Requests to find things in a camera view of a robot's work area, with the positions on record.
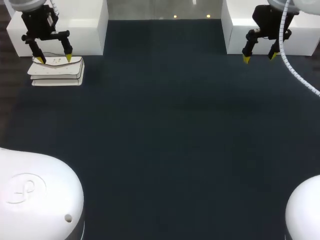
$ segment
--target white platform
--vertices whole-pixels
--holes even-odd
[[[60,12],[56,30],[70,31],[69,41],[73,55],[103,55],[109,20],[107,0],[55,0]],[[21,18],[21,12],[15,12],[7,31],[13,46],[20,57],[32,56],[28,45],[22,40],[27,28]],[[64,55],[58,40],[37,40],[43,52]]]
[[[258,5],[267,5],[267,0],[223,0],[221,22],[227,54],[242,54],[247,43],[246,34],[258,26],[252,15]],[[284,42],[287,55],[311,56],[320,40],[320,16],[300,12],[289,29],[292,35]],[[259,39],[253,54],[267,55],[274,40]]]

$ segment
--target dark carpet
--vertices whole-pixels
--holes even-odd
[[[11,43],[6,30],[10,19],[6,6],[0,1],[0,139],[32,64],[30,57],[19,58]]]
[[[81,87],[28,82],[2,146],[75,170],[86,239],[284,239],[290,194],[320,173],[320,99],[280,57],[226,55],[220,20],[110,21],[85,64]]]

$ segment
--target white cable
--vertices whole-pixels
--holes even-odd
[[[293,76],[295,76],[296,79],[298,79],[303,85],[305,85],[309,90],[311,90],[314,94],[316,94],[318,97],[320,97],[320,91],[318,91],[314,86],[312,86],[310,83],[308,83],[302,76],[300,76],[296,70],[291,66],[289,63],[285,50],[284,50],[284,29],[285,29],[285,22],[286,22],[286,17],[288,13],[288,7],[290,4],[291,0],[287,0],[284,6],[282,18],[281,18],[281,24],[280,24],[280,31],[279,31],[279,47],[280,47],[280,53],[282,60],[286,67],[289,69],[289,71],[292,73]]]
[[[57,5],[55,3],[55,0],[50,0],[51,4],[52,4],[52,8],[53,8],[53,11],[55,13],[55,15],[59,16],[59,10],[57,8]]]

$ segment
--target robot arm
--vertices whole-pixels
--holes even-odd
[[[268,54],[270,60],[280,52],[279,27],[287,0],[267,0],[269,5],[259,5],[255,8],[252,18],[259,26],[259,29],[252,29],[246,35],[247,43],[243,48],[243,60],[246,64],[253,54],[253,48],[259,38],[275,40]],[[289,25],[294,16],[300,11],[308,14],[320,15],[320,0],[293,0],[289,3],[284,22],[283,40],[288,40],[292,34]]]
[[[70,62],[73,51],[68,40],[70,32],[56,32],[59,12],[53,0],[51,0],[53,8],[45,5],[46,0],[9,0],[9,2],[14,10],[22,12],[21,17],[28,32],[21,39],[30,46],[35,58],[41,63],[46,63],[46,58],[35,39],[41,41],[59,40],[65,56]]]

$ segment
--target logo on robot base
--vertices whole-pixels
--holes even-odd
[[[9,180],[6,202],[22,204],[30,199],[40,198],[46,191],[46,183],[41,177],[32,173],[21,173]]]

